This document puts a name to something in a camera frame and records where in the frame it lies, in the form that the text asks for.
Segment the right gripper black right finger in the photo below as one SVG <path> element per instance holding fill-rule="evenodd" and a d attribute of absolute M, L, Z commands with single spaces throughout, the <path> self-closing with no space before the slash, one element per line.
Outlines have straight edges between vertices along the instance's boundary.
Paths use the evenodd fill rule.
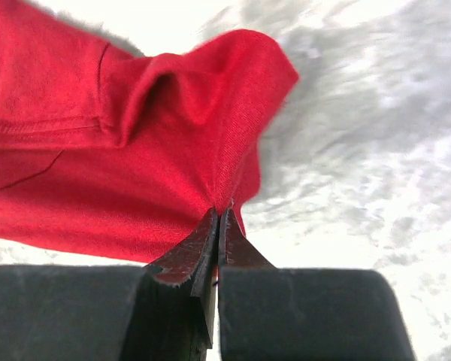
<path fill-rule="evenodd" d="M 378 272 L 277 268 L 233 210 L 219 226 L 219 336 L 224 360 L 412 360 L 398 301 Z"/>

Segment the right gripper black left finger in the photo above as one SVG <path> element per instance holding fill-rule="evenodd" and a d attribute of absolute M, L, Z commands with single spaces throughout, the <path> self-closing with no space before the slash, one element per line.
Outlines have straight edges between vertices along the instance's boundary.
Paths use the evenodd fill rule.
<path fill-rule="evenodd" d="M 203 360 L 218 225 L 144 267 L 0 265 L 0 360 Z"/>

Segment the red t-shirt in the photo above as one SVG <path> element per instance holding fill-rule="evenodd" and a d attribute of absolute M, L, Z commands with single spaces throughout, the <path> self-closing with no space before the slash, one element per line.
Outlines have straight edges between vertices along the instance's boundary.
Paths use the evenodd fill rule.
<path fill-rule="evenodd" d="M 259 136 L 297 80 L 260 32 L 136 57 L 0 1 L 0 238 L 154 260 L 257 194 Z"/>

